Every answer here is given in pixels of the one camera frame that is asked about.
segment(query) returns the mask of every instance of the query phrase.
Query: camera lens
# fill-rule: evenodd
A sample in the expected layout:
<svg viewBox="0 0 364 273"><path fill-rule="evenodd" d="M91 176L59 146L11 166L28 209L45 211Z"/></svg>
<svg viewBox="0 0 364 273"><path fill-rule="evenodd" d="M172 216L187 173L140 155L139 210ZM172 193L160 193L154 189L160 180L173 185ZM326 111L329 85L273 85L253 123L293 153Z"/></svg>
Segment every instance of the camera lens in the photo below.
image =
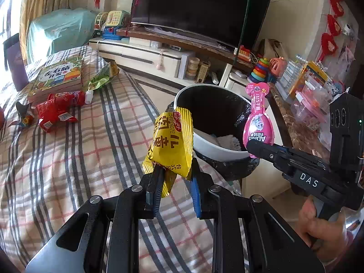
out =
<svg viewBox="0 0 364 273"><path fill-rule="evenodd" d="M344 126L346 123L346 111L345 109L343 108L341 110L341 125Z"/></svg>
<svg viewBox="0 0 364 273"><path fill-rule="evenodd" d="M335 126L339 127L340 125L340 112L338 109L335 111Z"/></svg>

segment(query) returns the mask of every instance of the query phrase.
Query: human hand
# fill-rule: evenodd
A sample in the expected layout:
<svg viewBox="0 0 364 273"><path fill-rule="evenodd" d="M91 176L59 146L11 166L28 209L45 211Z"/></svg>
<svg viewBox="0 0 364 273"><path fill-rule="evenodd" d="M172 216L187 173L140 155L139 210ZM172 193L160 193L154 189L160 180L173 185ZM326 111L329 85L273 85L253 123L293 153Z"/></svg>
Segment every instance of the human hand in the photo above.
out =
<svg viewBox="0 0 364 273"><path fill-rule="evenodd" d="M322 245L316 250L316 255L324 263L339 256L348 243L344 212L339 213L336 222L318 219L312 197L303 204L295 230L310 247L312 243L309 235L323 240Z"/></svg>

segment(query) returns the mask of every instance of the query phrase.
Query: bed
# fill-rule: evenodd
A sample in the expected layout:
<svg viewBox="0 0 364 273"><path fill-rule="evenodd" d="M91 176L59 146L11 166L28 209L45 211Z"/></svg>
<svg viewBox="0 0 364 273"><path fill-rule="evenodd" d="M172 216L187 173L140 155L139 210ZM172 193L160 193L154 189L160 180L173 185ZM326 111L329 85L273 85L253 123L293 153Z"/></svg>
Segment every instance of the bed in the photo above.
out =
<svg viewBox="0 0 364 273"><path fill-rule="evenodd" d="M82 46L28 65L28 77L33 80L43 65L74 54L83 56L86 80L106 64L97 51ZM23 272L85 200L117 196L139 182L159 113L121 70L95 91L91 105L71 109L77 123L59 122L45 133L34 122L21 131L8 124L18 118L15 103L26 103L30 84L19 93L11 82L1 87L6 121L0 130L0 246ZM232 191L211 166L198 162L215 183ZM189 190L190 182L178 177L156 218L140 221L140 272L211 272L213 222L196 218Z"/></svg>

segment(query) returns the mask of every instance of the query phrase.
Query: red logo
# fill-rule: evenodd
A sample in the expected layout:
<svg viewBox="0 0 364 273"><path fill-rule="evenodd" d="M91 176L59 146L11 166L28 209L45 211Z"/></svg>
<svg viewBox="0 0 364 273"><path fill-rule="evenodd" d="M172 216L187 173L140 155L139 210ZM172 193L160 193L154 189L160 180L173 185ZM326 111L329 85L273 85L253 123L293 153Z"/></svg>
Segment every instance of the red logo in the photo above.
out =
<svg viewBox="0 0 364 273"><path fill-rule="evenodd" d="M173 120L174 120L174 129L176 129L178 132L181 132L182 131L181 114L179 112L174 111Z"/></svg>

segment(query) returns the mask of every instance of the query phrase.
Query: stack of books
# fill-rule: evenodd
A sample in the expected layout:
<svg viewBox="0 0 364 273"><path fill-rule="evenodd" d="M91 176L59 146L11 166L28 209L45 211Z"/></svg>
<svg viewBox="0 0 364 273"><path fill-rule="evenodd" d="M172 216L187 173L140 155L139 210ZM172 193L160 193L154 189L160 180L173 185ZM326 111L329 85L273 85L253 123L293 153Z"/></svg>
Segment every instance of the stack of books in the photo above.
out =
<svg viewBox="0 0 364 273"><path fill-rule="evenodd" d="M82 90L82 56L66 60L40 70L28 93L28 100L35 106L45 102L50 94Z"/></svg>

